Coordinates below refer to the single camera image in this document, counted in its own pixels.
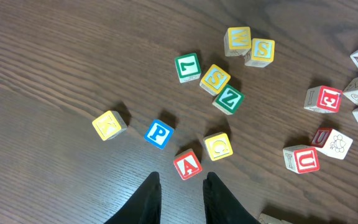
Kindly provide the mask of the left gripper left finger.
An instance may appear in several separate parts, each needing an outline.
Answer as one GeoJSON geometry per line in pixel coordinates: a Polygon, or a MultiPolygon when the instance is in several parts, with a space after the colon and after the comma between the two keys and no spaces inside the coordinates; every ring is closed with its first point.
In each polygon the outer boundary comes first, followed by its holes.
{"type": "Polygon", "coordinates": [[[162,188],[158,172],[151,172],[128,201],[104,224],[160,224],[162,188]]]}

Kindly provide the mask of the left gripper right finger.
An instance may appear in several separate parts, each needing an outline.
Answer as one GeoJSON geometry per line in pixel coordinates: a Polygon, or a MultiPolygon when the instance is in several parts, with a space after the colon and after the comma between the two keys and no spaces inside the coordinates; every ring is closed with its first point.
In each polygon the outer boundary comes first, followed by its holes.
{"type": "Polygon", "coordinates": [[[203,181],[203,200],[207,224],[259,224],[215,172],[203,181]]]}

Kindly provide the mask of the yellow C block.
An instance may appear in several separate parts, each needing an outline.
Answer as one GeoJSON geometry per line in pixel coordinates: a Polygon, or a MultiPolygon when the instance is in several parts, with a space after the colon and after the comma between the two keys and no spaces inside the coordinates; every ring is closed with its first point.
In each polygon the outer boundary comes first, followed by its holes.
{"type": "Polygon", "coordinates": [[[203,138],[204,146],[212,161],[233,155],[228,135],[224,132],[212,134],[203,138]]]}

